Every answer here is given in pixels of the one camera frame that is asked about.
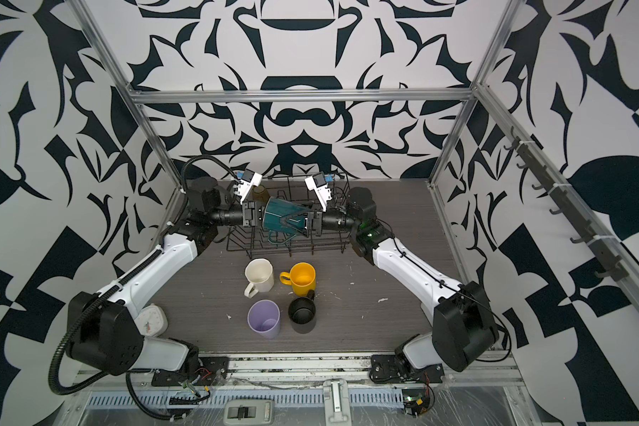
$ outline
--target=black mug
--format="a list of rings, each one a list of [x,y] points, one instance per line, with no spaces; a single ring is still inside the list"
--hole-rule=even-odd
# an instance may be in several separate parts
[[[315,328],[317,322],[317,316],[315,315],[315,290],[308,291],[307,296],[296,297],[289,304],[289,319],[291,320],[291,327],[296,330],[297,333],[306,334],[310,333]]]

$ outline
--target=wire dish rack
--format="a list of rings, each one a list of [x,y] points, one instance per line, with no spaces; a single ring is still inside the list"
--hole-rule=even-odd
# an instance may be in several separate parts
[[[270,194],[270,197],[277,197],[283,200],[302,204],[309,209],[322,210],[320,201],[317,200],[314,191],[306,188],[304,179],[308,175],[293,175],[286,177],[263,178],[263,185]],[[327,208],[340,208],[345,204],[350,182],[348,175],[332,173],[333,180],[329,183],[331,187],[332,200],[327,204]],[[263,230],[262,226],[244,228],[242,226],[231,226],[227,235],[227,251],[246,251],[249,259],[254,256],[270,253],[294,253],[341,250],[349,244],[348,232],[322,231],[322,235],[315,235],[310,232],[309,237],[298,235],[292,238],[292,234],[276,233],[271,234]],[[273,241],[286,241],[285,243],[271,243]]]

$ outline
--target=yellow mug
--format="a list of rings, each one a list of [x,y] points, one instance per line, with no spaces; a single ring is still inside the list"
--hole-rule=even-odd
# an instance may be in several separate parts
[[[315,268],[305,262],[296,263],[291,272],[279,274],[281,284],[290,285],[298,296],[307,296],[308,291],[315,290],[317,285]]]

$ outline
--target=black cable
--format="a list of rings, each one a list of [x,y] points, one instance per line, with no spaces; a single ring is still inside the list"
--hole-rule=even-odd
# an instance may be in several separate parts
[[[114,285],[100,297],[95,299],[94,302],[92,302],[90,306],[88,306],[85,311],[80,314],[76,322],[74,322],[74,324],[69,327],[66,334],[64,334],[64,337],[62,337],[61,342],[59,342],[59,345],[54,350],[54,355],[52,355],[52,361],[50,362],[50,370],[48,371],[48,386],[50,387],[50,390],[53,394],[70,395],[90,386],[91,384],[95,383],[97,380],[108,374],[104,371],[100,371],[89,379],[70,387],[66,387],[59,382],[59,367],[61,366],[62,359],[64,358],[64,353],[66,352],[66,348],[69,345],[69,341],[71,340],[73,335],[76,334],[78,329],[83,325],[83,322],[85,322],[90,316],[93,315],[94,311],[97,310],[102,302],[109,299],[111,295],[118,290],[119,287],[117,285]]]
[[[126,285],[131,279],[136,277],[138,273],[140,273],[151,262],[153,262],[154,259],[159,257],[161,253],[162,253],[161,250],[155,250],[151,254],[151,256],[149,256],[142,263],[137,265],[137,267],[134,268],[132,271],[125,274],[125,276],[119,280],[119,284],[121,286]],[[102,305],[102,302],[109,299],[111,295],[113,295],[119,290],[120,290],[119,286],[114,285],[109,290],[107,290],[104,294],[102,294],[100,297],[95,299],[90,304],[90,306],[88,306],[85,309],[85,311],[83,311],[80,314],[76,322],[74,322],[74,324],[69,327],[66,334],[64,334],[64,336],[62,337],[61,342],[59,342],[59,345],[57,345],[57,348],[54,350],[54,355],[52,355],[52,361],[50,362],[50,369],[48,371],[48,386],[50,387],[50,390],[52,391],[52,393],[54,393],[55,395],[70,395],[72,393],[75,393],[77,391],[80,391],[81,389],[84,389],[90,386],[91,384],[95,383],[97,380],[101,379],[102,377],[107,376],[108,373],[105,373],[104,371],[100,371],[99,373],[84,380],[83,382],[80,382],[79,384],[75,386],[66,387],[59,382],[59,367],[61,366],[62,359],[64,358],[64,353],[66,352],[66,348],[69,345],[69,342],[71,341],[71,338],[73,337],[73,335],[77,333],[77,331],[80,329],[83,323],[88,318],[90,318],[90,316],[94,313],[94,311],[96,311]]]
[[[176,402],[184,402],[185,404],[196,404],[197,402],[201,402],[201,401],[205,401],[208,398],[211,397],[211,391],[206,391],[207,394],[204,397],[197,397],[196,399],[183,399],[183,398],[176,398],[176,397],[171,397],[170,400],[171,401],[176,401]]]
[[[435,392],[433,392],[433,388],[431,387],[431,383],[428,380],[428,375],[426,375],[426,373],[424,373],[424,375],[426,376],[426,382],[424,382],[421,378],[419,378],[417,380],[417,382],[423,384],[426,388],[426,391],[424,393],[423,396],[421,396],[421,400],[423,400],[424,398],[428,397],[428,405],[426,407],[424,407],[423,411],[420,413],[424,414],[427,411],[429,411],[434,405],[435,405]],[[409,402],[405,402],[404,404],[405,410],[407,410],[408,408],[410,410],[412,410],[412,413],[407,413],[405,411],[405,413],[407,413],[408,415],[412,416],[412,417],[417,417],[417,414],[414,412],[414,409],[417,408],[417,406],[419,404],[416,403],[416,400],[413,401],[409,401]]]
[[[232,177],[234,177],[235,181],[239,180],[239,177],[236,175],[236,173],[227,164],[223,163],[222,161],[220,161],[219,159],[215,158],[214,156],[212,156],[212,155],[196,155],[196,156],[190,158],[189,160],[187,160],[185,165],[182,166],[182,170],[180,171],[180,184],[182,185],[182,191],[187,192],[187,178],[185,177],[185,172],[187,172],[187,169],[188,169],[189,166],[191,166],[193,163],[196,163],[197,161],[199,161],[201,159],[209,159],[209,160],[211,160],[212,162],[214,162],[218,166],[221,166],[222,168],[227,170],[227,172],[230,175],[232,175]],[[182,214],[185,212],[185,209],[187,209],[187,194],[186,193],[185,193],[185,196],[182,198],[182,205],[180,205],[180,210],[178,210],[178,213],[175,215],[175,218],[172,220],[172,224],[173,225],[178,223],[178,221],[182,217]]]
[[[439,285],[447,288],[448,290],[451,290],[453,292],[455,292],[456,294],[459,294],[460,296],[463,296],[465,298],[467,298],[468,300],[470,300],[471,302],[476,303],[478,306],[481,306],[484,310],[490,312],[493,314],[493,316],[499,321],[499,323],[502,325],[502,327],[504,327],[504,329],[506,330],[506,335],[509,339],[509,349],[507,349],[506,354],[500,358],[500,359],[476,359],[476,361],[479,362],[501,362],[504,361],[505,359],[507,359],[509,357],[509,355],[511,354],[511,349],[513,348],[513,343],[511,340],[511,333],[509,332],[509,328],[507,328],[506,324],[504,324],[504,321],[502,321],[502,319],[492,311],[492,309],[490,309],[490,307],[485,306],[484,304],[482,304],[481,302],[477,301],[476,299],[474,299],[473,297],[468,296],[467,294],[461,293],[458,290],[455,290],[454,288],[452,288],[451,286],[445,284],[445,282],[441,279],[438,279],[434,276],[432,276],[425,268],[423,268],[421,265],[419,265],[417,262],[411,260],[410,258],[408,258],[407,254],[402,252],[402,250],[400,250],[400,247],[398,247],[398,243],[395,240],[395,234],[393,233],[393,228],[388,224],[388,222],[383,221],[381,219],[377,219],[379,222],[383,223],[384,225],[388,226],[389,230],[391,231],[391,235],[393,238],[393,244],[395,245],[395,250],[397,250],[400,253],[400,257],[405,258],[407,260],[409,260],[414,266],[416,266],[417,268],[421,269],[422,271],[424,271],[424,273],[426,275],[428,275],[429,277],[431,277],[435,282],[437,282]]]
[[[222,243],[224,240],[226,240],[226,239],[227,239],[227,238],[228,238],[228,237],[229,237],[229,236],[230,236],[230,235],[234,232],[234,229],[235,229],[235,228],[230,229],[230,231],[229,231],[227,234],[225,234],[225,236],[224,236],[224,237],[222,237],[222,238],[221,238],[221,239],[219,239],[219,240],[215,240],[215,241],[213,241],[213,243],[214,243],[214,244]]]
[[[132,373],[139,373],[139,372],[142,372],[142,371],[130,370],[125,373],[125,386],[128,388],[128,393],[130,394],[130,398],[133,400],[135,405],[137,405],[137,408],[139,408],[140,411],[145,413],[147,416],[150,416],[152,419],[156,419],[156,420],[171,421],[171,420],[179,420],[180,418],[182,418],[182,417],[176,418],[174,414],[162,414],[162,413],[153,412],[146,405],[144,405],[142,401],[140,401],[140,398],[138,398],[137,394],[135,393],[135,389],[133,389],[133,383],[130,380],[130,375]]]
[[[406,378],[401,378],[400,376],[389,376],[389,377],[384,377],[384,378],[375,379],[375,378],[373,377],[373,373],[372,373],[372,371],[371,371],[371,370],[369,371],[369,379],[370,379],[372,382],[376,383],[376,384],[386,384],[386,383],[388,383],[388,380],[396,380],[396,379],[397,379],[397,380],[402,380],[403,382],[407,382],[407,381],[408,381],[408,379],[406,379]]]

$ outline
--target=purple cup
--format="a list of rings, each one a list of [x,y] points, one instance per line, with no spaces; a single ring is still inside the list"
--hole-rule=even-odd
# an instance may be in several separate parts
[[[266,339],[273,339],[279,335],[280,313],[279,306],[275,302],[269,300],[255,302],[248,313],[248,326],[251,330]]]

